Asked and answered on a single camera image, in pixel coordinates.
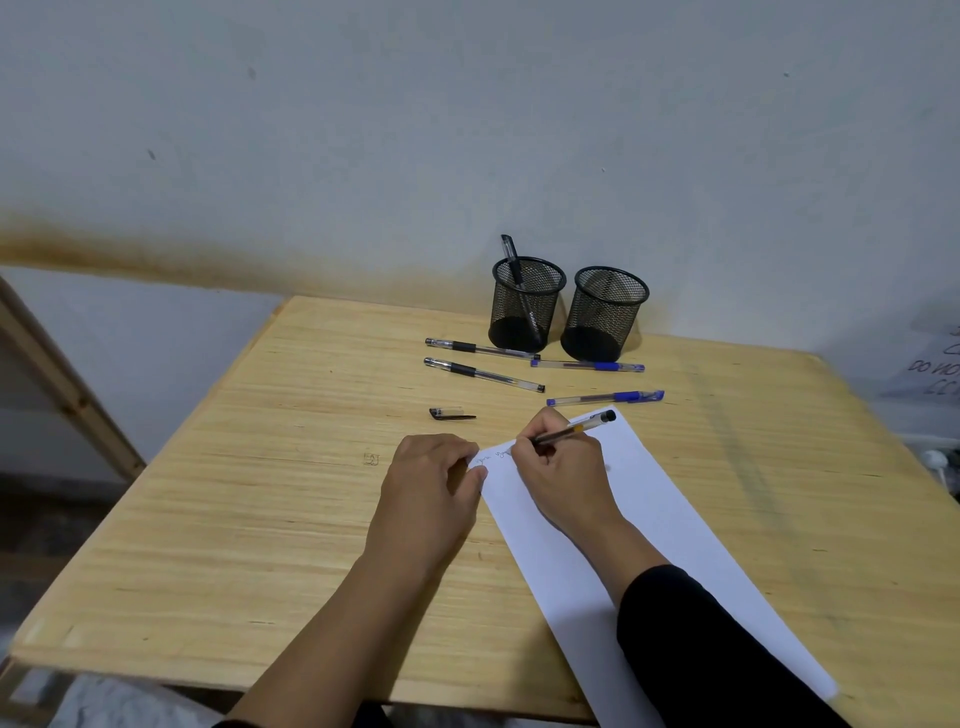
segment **paper sign on wall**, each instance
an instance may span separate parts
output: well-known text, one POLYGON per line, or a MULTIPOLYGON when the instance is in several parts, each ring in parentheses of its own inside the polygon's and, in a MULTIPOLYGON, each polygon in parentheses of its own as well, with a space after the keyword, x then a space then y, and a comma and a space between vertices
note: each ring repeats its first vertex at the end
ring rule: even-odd
POLYGON ((895 400, 960 405, 960 325, 935 336, 879 393, 895 400))

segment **black mesh pencil holder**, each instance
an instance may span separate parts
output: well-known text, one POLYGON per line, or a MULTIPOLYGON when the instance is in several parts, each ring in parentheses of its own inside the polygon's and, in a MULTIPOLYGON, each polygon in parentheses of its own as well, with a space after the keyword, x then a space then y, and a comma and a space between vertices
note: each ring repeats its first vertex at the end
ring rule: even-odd
POLYGON ((573 280, 577 292, 561 346, 580 361, 616 361, 650 289, 626 271, 603 266, 583 268, 573 280))
POLYGON ((518 256, 522 283, 514 281, 507 258, 493 266, 493 310, 490 340, 501 349, 539 352, 553 320, 557 297, 566 285, 566 274, 538 257, 518 256))

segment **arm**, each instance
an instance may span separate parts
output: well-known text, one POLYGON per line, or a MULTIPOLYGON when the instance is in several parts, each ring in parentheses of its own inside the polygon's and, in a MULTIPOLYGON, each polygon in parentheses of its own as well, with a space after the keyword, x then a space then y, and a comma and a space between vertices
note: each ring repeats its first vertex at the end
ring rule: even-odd
POLYGON ((517 436, 516 467, 543 515, 580 548, 610 594, 620 647, 664 722, 847 725, 623 518, 597 440, 580 434, 534 450, 529 438, 567 424, 541 410, 517 436))
POLYGON ((404 438, 383 481, 363 554, 228 718, 263 728, 350 725, 378 657, 473 526, 487 470, 468 471, 453 494, 447 476, 476 451, 475 443, 453 435, 404 438))

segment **blue pen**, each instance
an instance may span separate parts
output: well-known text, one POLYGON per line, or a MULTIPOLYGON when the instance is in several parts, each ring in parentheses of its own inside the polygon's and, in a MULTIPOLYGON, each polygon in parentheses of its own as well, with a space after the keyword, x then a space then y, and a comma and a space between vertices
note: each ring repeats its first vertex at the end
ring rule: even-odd
POLYGON ((582 397, 557 397, 555 400, 547 400, 548 407, 556 407, 560 404, 584 404, 592 401, 622 401, 625 404, 630 402, 642 401, 660 401, 663 399, 663 390, 656 392, 612 392, 608 395, 583 395, 582 397))
POLYGON ((536 359, 530 362, 532 367, 554 367, 555 369, 595 369, 597 372, 642 372, 642 364, 617 364, 615 361, 551 361, 536 359))

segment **wall stain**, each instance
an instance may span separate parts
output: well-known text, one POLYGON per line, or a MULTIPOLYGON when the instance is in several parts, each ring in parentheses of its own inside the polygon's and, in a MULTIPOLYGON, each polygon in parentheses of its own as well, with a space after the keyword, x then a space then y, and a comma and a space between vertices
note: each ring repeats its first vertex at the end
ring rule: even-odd
MULTIPOLYGON (((252 252, 202 239, 68 231, 14 215, 0 222, 0 264, 481 315, 490 314, 493 291, 489 266, 474 260, 449 272, 414 265, 375 269, 335 255, 284 251, 268 240, 252 252)), ((562 326, 563 318, 555 323, 562 326)))

